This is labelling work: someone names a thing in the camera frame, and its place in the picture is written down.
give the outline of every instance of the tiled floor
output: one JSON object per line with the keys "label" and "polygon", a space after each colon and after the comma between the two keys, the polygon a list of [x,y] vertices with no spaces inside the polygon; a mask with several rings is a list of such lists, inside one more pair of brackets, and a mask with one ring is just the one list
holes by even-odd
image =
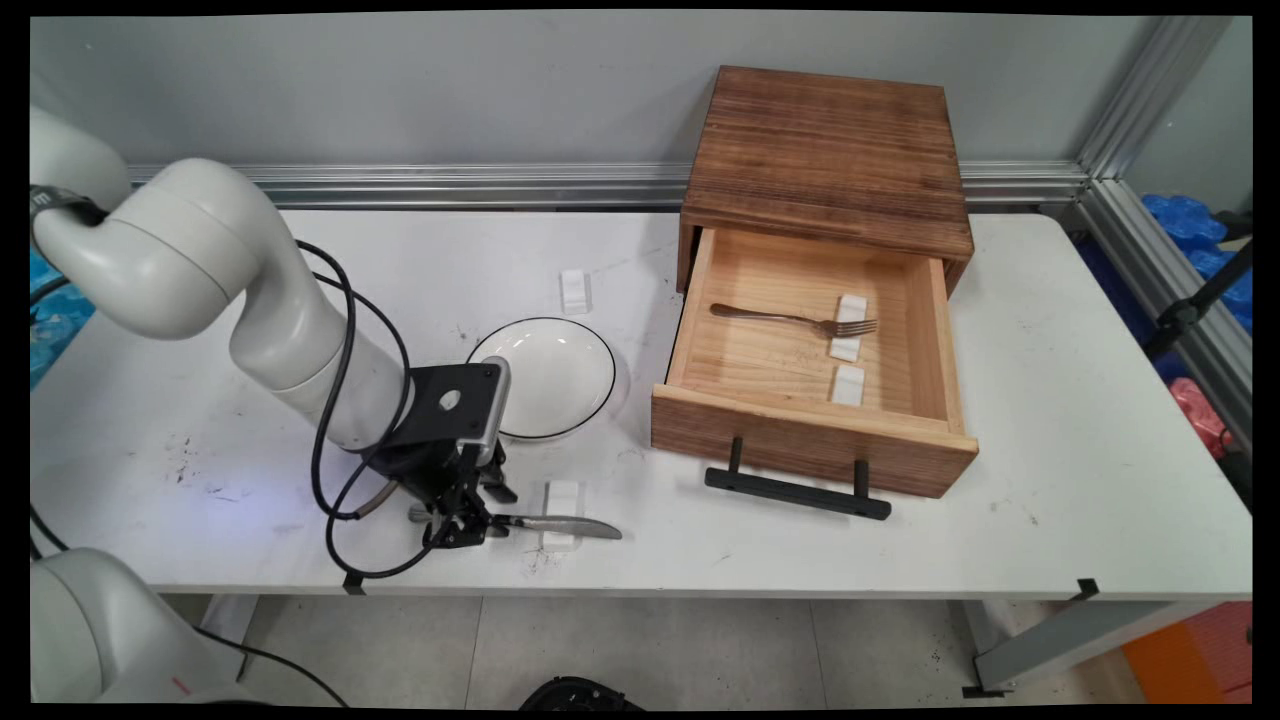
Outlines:
{"label": "tiled floor", "polygon": [[[198,619],[197,598],[170,598]],[[247,642],[301,662],[357,706],[513,710],[580,675],[646,710],[1143,702],[1119,651],[1002,700],[964,700],[973,641],[925,601],[264,597]],[[251,659],[280,705],[330,705]]]}

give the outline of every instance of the fork tines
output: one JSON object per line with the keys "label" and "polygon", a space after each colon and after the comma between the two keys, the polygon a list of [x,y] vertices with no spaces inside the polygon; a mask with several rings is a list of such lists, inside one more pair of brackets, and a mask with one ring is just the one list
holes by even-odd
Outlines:
{"label": "fork tines", "polygon": [[836,323],[836,337],[855,337],[870,332],[876,332],[876,320]]}

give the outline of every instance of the knife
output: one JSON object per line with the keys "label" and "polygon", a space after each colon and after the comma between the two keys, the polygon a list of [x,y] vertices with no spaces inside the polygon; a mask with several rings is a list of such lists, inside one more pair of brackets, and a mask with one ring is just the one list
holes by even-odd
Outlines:
{"label": "knife", "polygon": [[[408,519],[413,523],[426,523],[431,520],[431,514],[422,503],[413,503],[408,509]],[[608,523],[572,515],[494,515],[493,524],[589,538],[622,539],[622,530]]]}

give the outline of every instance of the white block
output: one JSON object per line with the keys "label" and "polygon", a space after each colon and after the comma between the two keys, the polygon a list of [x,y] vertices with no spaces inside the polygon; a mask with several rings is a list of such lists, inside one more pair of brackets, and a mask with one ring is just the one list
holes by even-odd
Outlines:
{"label": "white block", "polygon": [[831,401],[841,405],[861,405],[865,379],[867,372],[855,365],[836,368],[836,384],[831,388]]}
{"label": "white block", "polygon": [[[544,515],[582,516],[582,486],[570,480],[547,483],[547,502]],[[547,552],[568,552],[582,544],[582,538],[566,533],[543,533],[543,550]]]}
{"label": "white block", "polygon": [[[867,299],[860,295],[841,295],[840,309],[836,310],[837,323],[852,323],[867,319]],[[836,360],[858,361],[858,350],[863,346],[860,337],[831,338],[831,356]]]}
{"label": "white block", "polygon": [[590,275],[580,269],[561,270],[561,309],[566,315],[591,311]]}

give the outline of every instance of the wooden box top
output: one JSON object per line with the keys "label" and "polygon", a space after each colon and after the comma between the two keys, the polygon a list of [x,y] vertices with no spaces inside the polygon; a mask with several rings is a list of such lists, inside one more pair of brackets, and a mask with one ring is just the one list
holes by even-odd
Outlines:
{"label": "wooden box top", "polygon": [[682,223],[968,260],[942,88],[722,67]]}

